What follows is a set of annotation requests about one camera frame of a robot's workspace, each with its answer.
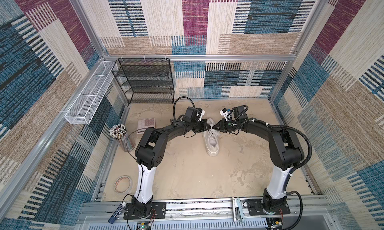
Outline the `white shoelace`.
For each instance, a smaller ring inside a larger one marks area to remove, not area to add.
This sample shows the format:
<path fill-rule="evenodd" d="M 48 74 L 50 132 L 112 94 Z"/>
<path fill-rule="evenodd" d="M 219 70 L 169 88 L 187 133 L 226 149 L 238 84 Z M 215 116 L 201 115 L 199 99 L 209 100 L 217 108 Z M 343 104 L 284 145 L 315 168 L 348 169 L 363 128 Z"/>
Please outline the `white shoelace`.
<path fill-rule="evenodd" d="M 206 141 L 210 142 L 212 145 L 218 141 L 219 134 L 215 130 L 208 130 L 204 132 L 204 138 Z"/>

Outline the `white sneaker shoe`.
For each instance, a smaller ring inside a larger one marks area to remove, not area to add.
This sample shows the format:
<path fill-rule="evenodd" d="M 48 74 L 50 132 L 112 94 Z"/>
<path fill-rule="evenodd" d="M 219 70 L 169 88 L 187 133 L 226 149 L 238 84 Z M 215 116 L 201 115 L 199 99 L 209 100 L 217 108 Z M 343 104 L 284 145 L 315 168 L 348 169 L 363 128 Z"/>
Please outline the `white sneaker shoe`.
<path fill-rule="evenodd" d="M 203 132 L 206 152 L 209 156 L 215 157 L 219 154 L 219 135 L 214 129 Z"/>

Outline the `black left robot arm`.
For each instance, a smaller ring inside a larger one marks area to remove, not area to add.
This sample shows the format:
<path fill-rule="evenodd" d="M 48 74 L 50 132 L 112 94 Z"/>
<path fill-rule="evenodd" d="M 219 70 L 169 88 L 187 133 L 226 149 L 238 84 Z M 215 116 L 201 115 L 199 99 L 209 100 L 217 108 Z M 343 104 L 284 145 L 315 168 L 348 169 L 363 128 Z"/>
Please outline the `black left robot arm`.
<path fill-rule="evenodd" d="M 153 209 L 155 173 L 165 156 L 168 142 L 190 131 L 195 134 L 208 131 L 211 126 L 203 118 L 204 114 L 201 108 L 188 107 L 185 114 L 171 119 L 169 125 L 145 130 L 135 150 L 139 175 L 137 189 L 131 200 L 135 213 L 140 217 L 147 217 Z"/>

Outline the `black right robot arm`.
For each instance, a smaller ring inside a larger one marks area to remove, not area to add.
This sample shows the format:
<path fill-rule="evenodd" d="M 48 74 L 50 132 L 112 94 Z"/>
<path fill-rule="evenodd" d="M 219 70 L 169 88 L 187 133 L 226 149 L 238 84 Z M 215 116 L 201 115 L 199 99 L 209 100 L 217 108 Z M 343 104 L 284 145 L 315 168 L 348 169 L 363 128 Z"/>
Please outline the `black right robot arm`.
<path fill-rule="evenodd" d="M 305 154 L 297 132 L 287 126 L 270 125 L 246 114 L 248 106 L 222 109 L 223 117 L 213 126 L 222 133 L 236 134 L 240 131 L 256 135 L 269 143 L 269 153 L 274 169 L 269 185 L 264 190 L 261 206 L 263 212 L 272 215 L 286 205 L 287 186 L 294 172 L 304 160 Z"/>

